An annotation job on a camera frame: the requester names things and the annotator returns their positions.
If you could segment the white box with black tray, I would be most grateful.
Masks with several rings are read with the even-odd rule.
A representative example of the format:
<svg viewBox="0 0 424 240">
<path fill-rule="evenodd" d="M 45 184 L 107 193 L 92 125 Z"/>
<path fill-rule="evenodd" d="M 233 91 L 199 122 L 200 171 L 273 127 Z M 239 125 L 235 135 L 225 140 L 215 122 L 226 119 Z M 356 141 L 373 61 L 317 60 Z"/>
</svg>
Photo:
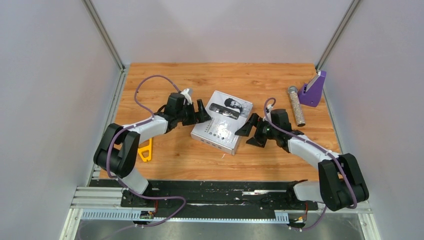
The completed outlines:
<svg viewBox="0 0 424 240">
<path fill-rule="evenodd" d="M 236 131 L 248 121 L 252 108 L 252 102 L 216 90 L 205 107 L 211 120 L 196 124 L 191 137 L 235 155 L 241 140 Z"/>
</svg>

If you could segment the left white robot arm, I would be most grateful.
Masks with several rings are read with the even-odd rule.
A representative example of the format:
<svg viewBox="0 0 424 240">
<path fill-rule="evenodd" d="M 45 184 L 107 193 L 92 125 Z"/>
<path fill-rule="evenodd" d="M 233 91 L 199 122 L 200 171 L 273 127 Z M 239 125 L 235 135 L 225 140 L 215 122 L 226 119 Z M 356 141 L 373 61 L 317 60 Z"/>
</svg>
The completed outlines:
<svg viewBox="0 0 424 240">
<path fill-rule="evenodd" d="M 170 132 L 179 123 L 190 126 L 211 120 L 202 100 L 197 100 L 197 106 L 195 110 L 190 94 L 173 92 L 152 118 L 128 125 L 109 124 L 94 153 L 94 164 L 109 171 L 125 188 L 132 190 L 140 206 L 149 206 L 153 193 L 147 189 L 148 180 L 135 167 L 139 145 Z"/>
</svg>

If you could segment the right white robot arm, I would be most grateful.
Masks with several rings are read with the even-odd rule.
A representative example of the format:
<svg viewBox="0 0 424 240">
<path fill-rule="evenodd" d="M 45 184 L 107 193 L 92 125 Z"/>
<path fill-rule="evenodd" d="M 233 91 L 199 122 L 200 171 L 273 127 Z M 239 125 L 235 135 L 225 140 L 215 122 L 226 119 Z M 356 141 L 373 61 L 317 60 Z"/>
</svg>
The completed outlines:
<svg viewBox="0 0 424 240">
<path fill-rule="evenodd" d="M 292 129 L 285 109 L 266 112 L 265 117 L 254 113 L 238 129 L 237 136 L 249 136 L 255 128 L 248 145 L 264 148 L 268 140 L 287 153 L 296 155 L 318 170 L 318 180 L 298 180 L 290 183 L 285 195 L 286 204 L 298 209 L 305 201 L 325 204 L 335 212 L 343 208 L 353 208 L 369 199 L 366 185 L 358 161 L 351 153 L 339 154 L 310 140 L 303 132 Z"/>
</svg>

